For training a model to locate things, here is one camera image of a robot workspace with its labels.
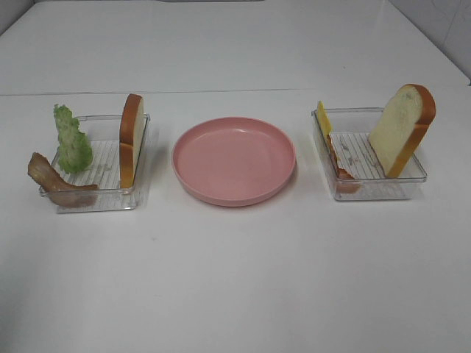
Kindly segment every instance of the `white tabletop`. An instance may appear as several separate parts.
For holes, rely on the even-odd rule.
[[[387,0],[39,2],[0,67],[0,94],[469,83]]]
[[[153,163],[133,211],[57,215],[26,175],[56,148],[54,103],[119,113],[126,95],[0,97],[0,351],[467,352],[469,94],[430,86],[438,115],[417,154],[429,174],[406,202],[336,202],[311,110],[384,105],[396,87],[146,94]],[[194,124],[276,124],[297,173],[267,202],[194,199],[171,169]]]

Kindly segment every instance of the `pink plastic plate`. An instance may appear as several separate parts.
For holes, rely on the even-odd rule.
[[[177,141],[175,174],[193,196],[240,207],[262,202],[285,186],[296,165],[293,143],[277,127],[251,118],[196,125]]]

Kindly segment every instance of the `plastic tray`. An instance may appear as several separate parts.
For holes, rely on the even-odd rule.
[[[413,197],[417,187],[427,179],[417,157],[412,156],[398,178],[390,179],[384,176],[368,142],[368,134],[381,117],[383,108],[326,109],[325,112],[333,127],[330,137],[340,163],[343,163],[341,166],[355,177],[342,179],[339,176],[336,159],[322,135],[317,110],[314,110],[314,140],[335,200],[405,200]]]
[[[75,190],[49,192],[39,188],[39,194],[52,199],[72,199],[74,206],[57,206],[57,213],[96,212],[111,210],[133,210],[142,204],[149,189],[146,159],[148,155],[150,117],[145,115],[144,135],[136,167],[134,185],[120,188],[119,181],[119,126],[120,115],[77,116],[80,131],[87,134],[93,149],[93,162],[87,170],[75,174],[66,174],[57,164],[54,156],[52,167],[68,183],[73,185],[97,184],[98,190]]]

